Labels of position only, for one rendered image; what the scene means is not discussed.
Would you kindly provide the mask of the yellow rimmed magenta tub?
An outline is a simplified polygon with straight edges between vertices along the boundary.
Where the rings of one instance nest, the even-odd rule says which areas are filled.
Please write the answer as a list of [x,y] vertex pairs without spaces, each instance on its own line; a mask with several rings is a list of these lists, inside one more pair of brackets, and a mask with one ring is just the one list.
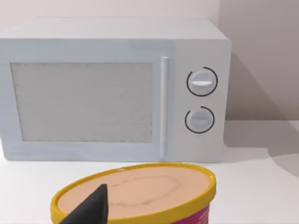
[[210,224],[216,177],[209,169],[181,162],[126,166],[79,179],[53,196],[53,224],[60,224],[101,184],[108,189],[107,224]]

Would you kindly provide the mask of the pale microwave oven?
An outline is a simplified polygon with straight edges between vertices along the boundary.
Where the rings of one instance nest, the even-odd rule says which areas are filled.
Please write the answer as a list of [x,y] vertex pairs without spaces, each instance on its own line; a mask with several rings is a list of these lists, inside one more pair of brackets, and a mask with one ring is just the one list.
[[[138,39],[174,43],[174,75],[168,88],[166,161],[216,162],[224,148],[231,41],[210,21],[199,18],[38,18],[0,32],[0,39]],[[214,89],[194,94],[188,78],[197,71],[215,76]],[[204,109],[213,123],[192,131],[190,112]]]

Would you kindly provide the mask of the microwave door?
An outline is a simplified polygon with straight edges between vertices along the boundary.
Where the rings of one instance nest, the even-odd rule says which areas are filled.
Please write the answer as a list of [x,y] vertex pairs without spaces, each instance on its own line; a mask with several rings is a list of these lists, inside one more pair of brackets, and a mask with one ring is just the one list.
[[0,39],[0,139],[9,161],[160,161],[161,57],[174,43]]

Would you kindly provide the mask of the large microwave knob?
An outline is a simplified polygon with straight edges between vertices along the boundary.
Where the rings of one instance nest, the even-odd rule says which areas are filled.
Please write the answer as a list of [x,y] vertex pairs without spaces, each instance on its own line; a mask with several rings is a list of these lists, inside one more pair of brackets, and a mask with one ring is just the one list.
[[188,78],[188,86],[196,95],[209,94],[215,86],[215,76],[209,71],[197,71]]

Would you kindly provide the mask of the small microwave knob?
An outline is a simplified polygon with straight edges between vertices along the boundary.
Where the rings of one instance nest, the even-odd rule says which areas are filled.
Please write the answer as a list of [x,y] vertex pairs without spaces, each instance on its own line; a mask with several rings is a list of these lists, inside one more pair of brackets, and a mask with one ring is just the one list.
[[213,123],[212,114],[204,109],[190,112],[186,118],[188,127],[197,133],[208,130]]

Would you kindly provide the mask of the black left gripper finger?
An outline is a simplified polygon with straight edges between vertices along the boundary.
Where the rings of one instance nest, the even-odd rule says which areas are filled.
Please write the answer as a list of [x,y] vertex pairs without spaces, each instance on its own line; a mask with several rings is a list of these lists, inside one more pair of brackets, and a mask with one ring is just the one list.
[[108,222],[108,189],[101,184],[60,224],[107,224]]

